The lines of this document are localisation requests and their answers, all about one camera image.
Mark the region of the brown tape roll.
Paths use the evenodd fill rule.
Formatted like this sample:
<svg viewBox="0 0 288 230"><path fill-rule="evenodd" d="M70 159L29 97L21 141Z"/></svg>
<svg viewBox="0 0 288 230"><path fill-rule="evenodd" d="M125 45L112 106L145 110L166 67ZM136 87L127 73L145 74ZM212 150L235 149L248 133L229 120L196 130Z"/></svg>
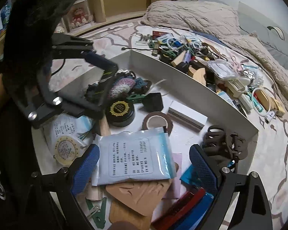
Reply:
<svg viewBox="0 0 288 230"><path fill-rule="evenodd" d="M172 133L173 122L166 114L162 112L151 112L143 120L142 130L165 127L168 135Z"/></svg>

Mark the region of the black cube box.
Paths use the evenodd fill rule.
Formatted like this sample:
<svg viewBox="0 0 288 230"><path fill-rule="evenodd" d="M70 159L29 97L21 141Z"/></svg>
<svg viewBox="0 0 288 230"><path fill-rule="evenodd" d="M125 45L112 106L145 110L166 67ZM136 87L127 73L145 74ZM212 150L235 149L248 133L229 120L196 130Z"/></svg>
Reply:
<svg viewBox="0 0 288 230"><path fill-rule="evenodd" d="M149 93L142 100L147 112L160 112L163 110L163 100L160 92Z"/></svg>

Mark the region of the person in black shirt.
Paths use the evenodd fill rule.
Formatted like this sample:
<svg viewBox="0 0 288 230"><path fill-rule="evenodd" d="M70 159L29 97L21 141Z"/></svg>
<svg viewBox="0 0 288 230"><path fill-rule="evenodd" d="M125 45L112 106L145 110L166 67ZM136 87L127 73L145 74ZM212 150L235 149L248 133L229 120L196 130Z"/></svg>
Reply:
<svg viewBox="0 0 288 230"><path fill-rule="evenodd" d="M37 94L38 71L50 77L52 35L75 0L16 0L0 63L0 229L64 229L49 193L31 189L39 171L31 123L15 100Z"/></svg>

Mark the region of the grey pillow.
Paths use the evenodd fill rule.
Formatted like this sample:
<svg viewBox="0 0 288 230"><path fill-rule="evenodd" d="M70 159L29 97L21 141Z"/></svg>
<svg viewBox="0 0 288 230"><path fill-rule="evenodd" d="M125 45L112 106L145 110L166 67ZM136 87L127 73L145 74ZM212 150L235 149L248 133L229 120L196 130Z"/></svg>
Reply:
<svg viewBox="0 0 288 230"><path fill-rule="evenodd" d="M256 33L268 52L288 70L288 34L257 10L240 2L238 18L242 34Z"/></svg>

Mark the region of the wooden leaf-shaped piece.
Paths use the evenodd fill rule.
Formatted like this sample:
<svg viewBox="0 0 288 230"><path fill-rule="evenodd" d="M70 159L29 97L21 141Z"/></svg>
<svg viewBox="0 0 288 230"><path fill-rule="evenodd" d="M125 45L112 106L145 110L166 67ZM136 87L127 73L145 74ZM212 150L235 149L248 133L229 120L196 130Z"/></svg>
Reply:
<svg viewBox="0 0 288 230"><path fill-rule="evenodd" d="M187 73L191 78L196 80L198 83L201 83L202 85L206 86L206 80L205 80L205 68L199 68L199 69L194 69L191 65L188 68L188 73Z"/></svg>

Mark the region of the cream plastic holder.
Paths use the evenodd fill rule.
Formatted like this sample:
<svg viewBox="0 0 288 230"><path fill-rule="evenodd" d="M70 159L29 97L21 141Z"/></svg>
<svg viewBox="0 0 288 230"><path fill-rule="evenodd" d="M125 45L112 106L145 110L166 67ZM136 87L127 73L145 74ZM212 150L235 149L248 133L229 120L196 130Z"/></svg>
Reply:
<svg viewBox="0 0 288 230"><path fill-rule="evenodd" d="M226 80L225 86L232 92L234 98L247 93L248 88L240 80Z"/></svg>

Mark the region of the white blue sachet packet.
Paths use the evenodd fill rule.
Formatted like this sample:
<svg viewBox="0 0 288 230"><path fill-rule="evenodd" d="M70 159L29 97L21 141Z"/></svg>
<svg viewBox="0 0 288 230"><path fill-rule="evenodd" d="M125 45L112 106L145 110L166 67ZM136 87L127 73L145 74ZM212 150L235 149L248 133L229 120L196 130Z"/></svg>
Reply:
<svg viewBox="0 0 288 230"><path fill-rule="evenodd" d="M100 149L100 157L91 177L93 186L176 177L165 127L110 136L97 135L94 144Z"/></svg>

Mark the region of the crocheted purple yarn piece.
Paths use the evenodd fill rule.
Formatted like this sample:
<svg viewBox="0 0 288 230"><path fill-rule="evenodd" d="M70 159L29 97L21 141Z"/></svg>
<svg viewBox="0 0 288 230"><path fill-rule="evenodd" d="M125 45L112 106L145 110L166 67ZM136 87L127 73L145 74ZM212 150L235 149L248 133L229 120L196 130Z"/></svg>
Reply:
<svg viewBox="0 0 288 230"><path fill-rule="evenodd" d="M136 77L133 71L119 71L116 73L114 83L107 94L107 101L120 97L126 98L131 94L146 94L151 85L151 81ZM84 95L87 101L95 102L100 97L100 94L97 92L97 87L97 82L88 85Z"/></svg>

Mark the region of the red flat case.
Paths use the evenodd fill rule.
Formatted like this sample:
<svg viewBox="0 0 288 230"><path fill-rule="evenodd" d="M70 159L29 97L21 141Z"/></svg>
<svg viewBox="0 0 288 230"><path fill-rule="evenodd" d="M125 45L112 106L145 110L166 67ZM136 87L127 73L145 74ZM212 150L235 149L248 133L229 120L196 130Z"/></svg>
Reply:
<svg viewBox="0 0 288 230"><path fill-rule="evenodd" d="M204 197L205 189L188 191L164 215L151 223L152 229L173 229Z"/></svg>

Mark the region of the beige fluffy blanket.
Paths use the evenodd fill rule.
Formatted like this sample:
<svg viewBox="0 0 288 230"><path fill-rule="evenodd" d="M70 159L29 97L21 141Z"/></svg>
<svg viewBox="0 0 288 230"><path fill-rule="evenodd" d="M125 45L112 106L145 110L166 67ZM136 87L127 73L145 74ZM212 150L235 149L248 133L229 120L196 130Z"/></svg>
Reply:
<svg viewBox="0 0 288 230"><path fill-rule="evenodd" d="M256 33L241 34L238 13L232 7L216 2L157 1L147 8L142 23L215 36L269 74L288 111L288 70L268 52Z"/></svg>

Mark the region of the yellow cardboard pack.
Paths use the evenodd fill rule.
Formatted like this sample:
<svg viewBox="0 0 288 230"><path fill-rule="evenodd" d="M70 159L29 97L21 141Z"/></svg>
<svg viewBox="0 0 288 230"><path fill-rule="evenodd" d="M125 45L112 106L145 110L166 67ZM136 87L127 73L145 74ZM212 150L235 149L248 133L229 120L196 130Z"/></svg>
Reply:
<svg viewBox="0 0 288 230"><path fill-rule="evenodd" d="M276 100L274 98L271 98L271 109L279 117L283 117L284 114L286 113L285 109L282 106L282 104L278 100Z"/></svg>

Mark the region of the round cream badge packet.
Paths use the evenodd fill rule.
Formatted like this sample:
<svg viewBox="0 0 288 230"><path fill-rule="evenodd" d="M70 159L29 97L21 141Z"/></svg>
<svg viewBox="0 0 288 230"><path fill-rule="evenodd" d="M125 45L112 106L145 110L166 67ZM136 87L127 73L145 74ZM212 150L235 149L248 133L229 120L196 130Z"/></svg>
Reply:
<svg viewBox="0 0 288 230"><path fill-rule="evenodd" d="M78 137L61 136L55 143L54 158L62 166L69 167L86 149L87 144Z"/></svg>

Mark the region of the teal lighter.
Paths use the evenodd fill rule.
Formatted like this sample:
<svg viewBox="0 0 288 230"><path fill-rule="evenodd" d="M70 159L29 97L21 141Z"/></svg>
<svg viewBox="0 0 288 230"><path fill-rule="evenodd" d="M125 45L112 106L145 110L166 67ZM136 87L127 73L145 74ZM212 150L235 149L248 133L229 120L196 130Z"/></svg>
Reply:
<svg viewBox="0 0 288 230"><path fill-rule="evenodd" d="M253 96L252 101L253 101L253 104L254 104L255 108L257 109L257 111L261 113L263 111L263 107L259 103L259 101L257 100L257 98L255 96Z"/></svg>

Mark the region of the round black gold tin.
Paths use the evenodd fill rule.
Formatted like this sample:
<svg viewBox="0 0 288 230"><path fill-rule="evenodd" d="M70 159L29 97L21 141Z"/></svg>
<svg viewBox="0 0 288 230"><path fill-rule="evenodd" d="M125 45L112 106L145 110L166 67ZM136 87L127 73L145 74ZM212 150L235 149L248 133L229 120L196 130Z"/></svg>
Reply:
<svg viewBox="0 0 288 230"><path fill-rule="evenodd" d="M126 127L135 118L134 104L124 99L112 100L105 109L105 115L110 125L114 127Z"/></svg>

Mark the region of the silver foil packet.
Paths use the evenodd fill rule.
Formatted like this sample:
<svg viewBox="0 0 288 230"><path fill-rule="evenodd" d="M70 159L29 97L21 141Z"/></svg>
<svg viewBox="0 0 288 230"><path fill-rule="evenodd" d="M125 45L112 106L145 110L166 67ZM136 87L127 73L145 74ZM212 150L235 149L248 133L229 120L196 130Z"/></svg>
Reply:
<svg viewBox="0 0 288 230"><path fill-rule="evenodd" d="M254 80L255 79L255 75L254 72L251 70L242 70L240 72L241 76L248 78L249 80Z"/></svg>

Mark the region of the wooden bed-side shelf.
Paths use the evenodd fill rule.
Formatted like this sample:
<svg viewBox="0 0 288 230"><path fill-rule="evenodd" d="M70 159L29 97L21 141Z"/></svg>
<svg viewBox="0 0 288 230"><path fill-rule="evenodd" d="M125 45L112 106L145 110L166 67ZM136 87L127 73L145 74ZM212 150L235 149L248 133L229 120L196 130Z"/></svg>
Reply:
<svg viewBox="0 0 288 230"><path fill-rule="evenodd" d="M15 0L10 23L0 36L0 54L11 59L50 53L50 42L63 24L65 34L80 37L116 22L139 18L157 1L177 0Z"/></svg>

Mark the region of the tan leather cutout piece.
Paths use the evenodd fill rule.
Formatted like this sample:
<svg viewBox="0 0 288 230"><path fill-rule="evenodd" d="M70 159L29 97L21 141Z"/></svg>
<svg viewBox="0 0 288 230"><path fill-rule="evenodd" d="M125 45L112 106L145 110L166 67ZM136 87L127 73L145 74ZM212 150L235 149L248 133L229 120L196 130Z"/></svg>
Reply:
<svg viewBox="0 0 288 230"><path fill-rule="evenodd" d="M106 191L143 216L151 215L168 191L172 179L159 181L123 182L107 185Z"/></svg>

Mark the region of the white cardboard shoe box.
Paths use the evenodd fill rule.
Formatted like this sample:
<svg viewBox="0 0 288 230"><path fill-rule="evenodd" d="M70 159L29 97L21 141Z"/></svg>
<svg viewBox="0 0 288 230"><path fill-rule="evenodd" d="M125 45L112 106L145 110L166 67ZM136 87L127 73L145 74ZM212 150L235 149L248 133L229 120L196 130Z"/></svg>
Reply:
<svg viewBox="0 0 288 230"><path fill-rule="evenodd" d="M165 94L162 99L163 113L167 114L172 102L177 101L208 117L201 131L192 128L180 119L171 117L174 127L170 134L170 144L174 153L182 153L182 172L191 164L189 148L193 144L200 144L208 126L216 124L230 129L246 139L248 156L239 162L238 173L249 174L259 133L257 127L249 121L250 116L245 117L239 110L206 86L151 56L129 50L111 60L118 64L119 69L131 70L135 72L137 77L150 80L153 84L162 79L166 80L152 89L152 92ZM51 77L50 88L54 91L62 90L67 95L82 97L88 85L98 81L102 74L102 70L98 67L86 68L84 65L82 60L67 60L64 68ZM148 112L141 104L136 104L134 107L135 118L132 123L123 128L110 126L112 134L141 130ZM41 173L56 173L62 165L50 154L42 128L32 129L32 135Z"/></svg>

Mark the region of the oval wooden box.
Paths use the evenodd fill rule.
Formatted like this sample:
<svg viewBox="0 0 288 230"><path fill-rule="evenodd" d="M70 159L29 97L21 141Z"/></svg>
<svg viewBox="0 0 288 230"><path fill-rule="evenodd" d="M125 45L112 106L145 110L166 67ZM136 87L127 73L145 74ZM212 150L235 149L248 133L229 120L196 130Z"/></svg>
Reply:
<svg viewBox="0 0 288 230"><path fill-rule="evenodd" d="M264 109L267 111L268 109L271 109L271 97L265 93L263 90L257 90L254 93L259 100L260 104L264 107Z"/></svg>

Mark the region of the clear plastic container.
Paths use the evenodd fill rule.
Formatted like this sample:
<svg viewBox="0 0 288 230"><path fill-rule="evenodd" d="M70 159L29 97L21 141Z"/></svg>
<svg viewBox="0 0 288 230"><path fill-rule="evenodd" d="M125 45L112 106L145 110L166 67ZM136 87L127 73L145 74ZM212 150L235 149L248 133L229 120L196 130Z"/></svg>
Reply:
<svg viewBox="0 0 288 230"><path fill-rule="evenodd" d="M208 61L206 65L220 80L235 80L239 77L238 72L233 68L233 66L222 59Z"/></svg>

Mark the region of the white ribbed rectangular box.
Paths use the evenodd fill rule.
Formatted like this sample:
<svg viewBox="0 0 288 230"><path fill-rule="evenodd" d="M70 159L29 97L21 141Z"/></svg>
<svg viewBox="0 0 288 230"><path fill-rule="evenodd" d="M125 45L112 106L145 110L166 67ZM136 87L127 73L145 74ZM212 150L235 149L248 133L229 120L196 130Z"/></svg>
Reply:
<svg viewBox="0 0 288 230"><path fill-rule="evenodd" d="M168 108L168 115L180 120L194 129L201 131L208 117L177 101L172 101Z"/></svg>

